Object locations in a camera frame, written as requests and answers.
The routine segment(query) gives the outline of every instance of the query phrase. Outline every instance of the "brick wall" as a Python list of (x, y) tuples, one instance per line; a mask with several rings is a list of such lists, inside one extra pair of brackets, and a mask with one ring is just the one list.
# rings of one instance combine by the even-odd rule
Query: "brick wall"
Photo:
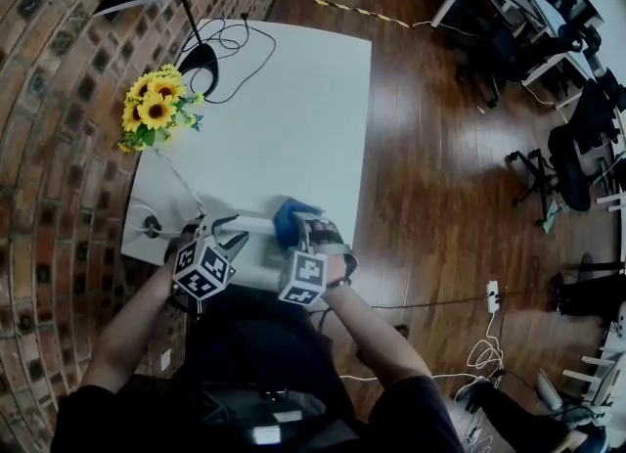
[[(47, 449), (58, 399), (76, 388), (98, 330), (146, 270), (118, 250), (137, 158), (115, 148), (125, 90), (175, 62), (180, 0), (90, 17), (100, 0), (0, 3), (0, 450)], [(197, 19), (271, 0), (190, 0)], [(142, 371), (180, 341), (166, 311)], [(182, 345), (173, 366), (182, 360)]]

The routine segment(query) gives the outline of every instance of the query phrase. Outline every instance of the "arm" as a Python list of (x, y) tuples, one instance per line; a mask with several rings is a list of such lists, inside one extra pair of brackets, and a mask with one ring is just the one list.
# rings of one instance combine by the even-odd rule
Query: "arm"
[(431, 377), (420, 354), (349, 286), (331, 288), (322, 298), (354, 338), (382, 386)]
[(173, 257), (135, 293), (101, 333), (80, 386), (118, 392), (135, 372), (170, 295)]
[(551, 453), (563, 453), (564, 451), (576, 451), (589, 437), (586, 433), (571, 430), (565, 439)]

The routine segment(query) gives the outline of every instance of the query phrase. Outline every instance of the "black shirt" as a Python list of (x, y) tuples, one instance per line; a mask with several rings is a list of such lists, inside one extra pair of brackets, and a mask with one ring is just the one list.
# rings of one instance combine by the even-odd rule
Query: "black shirt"
[[(206, 425), (212, 403), (202, 390), (216, 383), (226, 389), (287, 388), (323, 403), (321, 417), (294, 424), (301, 440), (287, 442), (284, 451), (415, 451), (419, 444), (427, 451), (463, 452), (432, 379), (393, 385), (369, 423), (358, 423), (324, 338), (306, 316), (258, 305), (246, 309), (237, 301), (237, 319), (209, 315), (192, 330), (185, 363), (171, 381), (133, 378), (118, 394), (87, 386), (62, 398), (52, 452), (281, 450), (242, 447), (224, 439), (214, 423)], [(325, 435), (332, 440), (320, 439)]]

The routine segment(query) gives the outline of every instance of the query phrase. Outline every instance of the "chair wheel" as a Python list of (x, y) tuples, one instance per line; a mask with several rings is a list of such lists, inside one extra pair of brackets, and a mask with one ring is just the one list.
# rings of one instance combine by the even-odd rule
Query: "chair wheel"
[(468, 77), (468, 73), (463, 69), (463, 68), (459, 68), (457, 70), (456, 75), (454, 76), (454, 79), (459, 83), (464, 83), (466, 82), (466, 78)]

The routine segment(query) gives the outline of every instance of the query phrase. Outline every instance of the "person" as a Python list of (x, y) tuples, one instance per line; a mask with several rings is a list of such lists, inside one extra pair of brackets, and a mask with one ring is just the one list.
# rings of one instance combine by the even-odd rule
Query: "person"
[(570, 430), (564, 422), (528, 413), (487, 379), (464, 385), (455, 401), (470, 413), (482, 409), (498, 434), (516, 453), (601, 453), (606, 434), (592, 426)]
[(619, 308), (626, 301), (626, 276), (610, 274), (566, 284), (562, 274), (550, 280), (549, 304), (566, 316), (597, 316), (610, 323), (618, 320)]
[(170, 256), (102, 331), (79, 389), (60, 399), (53, 453), (402, 451), (417, 443), (463, 452), (426, 363), (342, 280), (343, 257), (329, 257), (323, 299), (384, 388), (367, 425), (355, 420), (330, 341), (308, 313), (251, 288), (229, 286), (206, 303), (171, 380), (133, 376), (172, 271)]

